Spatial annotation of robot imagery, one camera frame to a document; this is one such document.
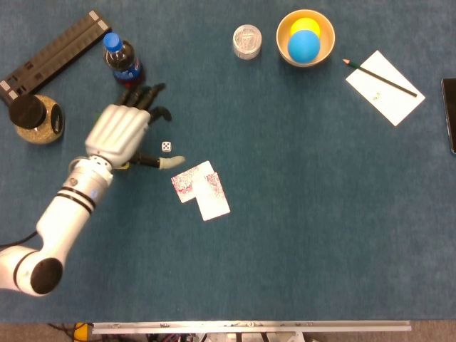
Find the white paper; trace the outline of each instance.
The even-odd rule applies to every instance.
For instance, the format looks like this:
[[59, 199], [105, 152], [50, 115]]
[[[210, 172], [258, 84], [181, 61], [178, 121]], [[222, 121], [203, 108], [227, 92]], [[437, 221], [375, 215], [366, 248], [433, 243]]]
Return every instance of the white paper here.
[[361, 66], [414, 93], [405, 93], [377, 78], [356, 70], [347, 77], [349, 82], [367, 101], [377, 108], [394, 126], [397, 126], [424, 99], [424, 95], [410, 83], [380, 51], [373, 53]]

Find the robot finger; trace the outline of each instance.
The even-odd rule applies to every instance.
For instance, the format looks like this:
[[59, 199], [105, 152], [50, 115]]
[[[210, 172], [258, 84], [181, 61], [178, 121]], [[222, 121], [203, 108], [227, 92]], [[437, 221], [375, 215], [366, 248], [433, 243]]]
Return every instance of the robot finger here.
[[154, 121], [160, 119], [160, 117], [163, 117], [166, 121], [172, 120], [172, 116], [169, 110], [159, 105], [158, 107], [155, 107], [150, 111], [149, 125], [152, 124]]
[[150, 89], [150, 87], [137, 87], [135, 89], [135, 91], [133, 91], [131, 94], [130, 94], [130, 97], [128, 98], [128, 101], [127, 103], [125, 104], [127, 107], [136, 107], [138, 109], [142, 109], [142, 108], [139, 108], [137, 106], [139, 100], [143, 97], [143, 95], [145, 94], [145, 92], [148, 92]]
[[136, 108], [147, 110], [149, 106], [152, 105], [152, 102], [154, 102], [155, 98], [158, 96], [158, 93], [165, 88], [166, 85], [164, 83], [158, 83], [153, 87], [149, 87], [149, 89], [144, 92], [142, 98], [140, 99], [140, 102], [138, 105], [136, 105]]
[[127, 89], [126, 91], [124, 91], [122, 93], [122, 95], [119, 97], [119, 99], [117, 100], [117, 102], [115, 103], [115, 105], [125, 105], [125, 103], [127, 102], [128, 98], [130, 97], [131, 93], [134, 90], [135, 90], [134, 88], [131, 88], [131, 89]]

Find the yellow bowl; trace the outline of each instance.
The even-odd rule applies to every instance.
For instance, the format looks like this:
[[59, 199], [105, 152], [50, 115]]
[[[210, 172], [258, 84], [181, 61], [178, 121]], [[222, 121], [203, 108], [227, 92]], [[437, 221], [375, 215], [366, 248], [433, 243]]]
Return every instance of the yellow bowl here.
[[[320, 52], [312, 62], [309, 63], [298, 63], [291, 59], [288, 53], [288, 41], [290, 39], [290, 29], [293, 23], [300, 18], [312, 18], [315, 20], [321, 29], [320, 36]], [[312, 11], [311, 9], [299, 9], [298, 11], [287, 14], [285, 18], [279, 24], [276, 33], [276, 42], [279, 52], [285, 61], [293, 66], [305, 68], [308, 66], [314, 66], [324, 60], [332, 52], [334, 43], [336, 42], [336, 33], [331, 22], [323, 14]]]

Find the pencil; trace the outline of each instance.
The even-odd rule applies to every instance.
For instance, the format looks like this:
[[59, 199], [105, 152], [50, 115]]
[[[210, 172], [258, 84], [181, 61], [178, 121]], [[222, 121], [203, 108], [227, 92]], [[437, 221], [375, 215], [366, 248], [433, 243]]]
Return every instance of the pencil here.
[[383, 78], [382, 76], [376, 75], [376, 74], [374, 74], [372, 71], [366, 70], [365, 68], [363, 68], [363, 67], [359, 66], [358, 64], [356, 64], [356, 63], [350, 61], [349, 59], [344, 59], [343, 62], [344, 62], [347, 66], [351, 66], [351, 67], [354, 68], [354, 69], [359, 69], [359, 70], [361, 70], [361, 71], [367, 73], [368, 75], [371, 75], [371, 76], [377, 78], [378, 80], [383, 81], [383, 82], [389, 84], [390, 86], [393, 86], [393, 87], [395, 87], [395, 88], [397, 88], [397, 89], [402, 90], [403, 92], [405, 92], [405, 93], [407, 93], [407, 94], [410, 94], [411, 96], [415, 96], [415, 97], [418, 96], [418, 95], [415, 94], [414, 92], [412, 92], [412, 91], [410, 91], [410, 90], [408, 90], [408, 89], [405, 89], [404, 87], [401, 87], [400, 85], [397, 85], [396, 83], [393, 83], [393, 82], [387, 80], [386, 78]]

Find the die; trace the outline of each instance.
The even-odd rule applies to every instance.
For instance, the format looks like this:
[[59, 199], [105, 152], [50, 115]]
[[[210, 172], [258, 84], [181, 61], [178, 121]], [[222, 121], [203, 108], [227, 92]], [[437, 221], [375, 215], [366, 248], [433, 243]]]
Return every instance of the die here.
[[171, 142], [170, 141], [162, 142], [162, 151], [163, 152], [171, 152]]

